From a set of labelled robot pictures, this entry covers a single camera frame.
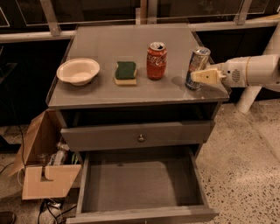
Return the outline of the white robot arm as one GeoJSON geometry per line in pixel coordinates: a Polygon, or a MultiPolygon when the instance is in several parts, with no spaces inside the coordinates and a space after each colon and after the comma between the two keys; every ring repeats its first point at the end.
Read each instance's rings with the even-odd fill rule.
{"type": "Polygon", "coordinates": [[[261,56],[229,59],[191,72],[199,83],[223,83],[230,88],[245,88],[237,109],[247,113],[262,88],[278,92],[280,88],[280,24],[277,25],[261,56]]]}

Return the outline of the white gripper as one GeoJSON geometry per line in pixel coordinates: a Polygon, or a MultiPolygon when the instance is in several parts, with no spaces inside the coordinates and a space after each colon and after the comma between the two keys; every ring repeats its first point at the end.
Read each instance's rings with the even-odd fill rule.
{"type": "Polygon", "coordinates": [[[247,83],[247,67],[250,57],[229,59],[224,63],[208,66],[210,69],[199,70],[191,73],[194,82],[222,84],[231,88],[245,88],[247,83]]]}

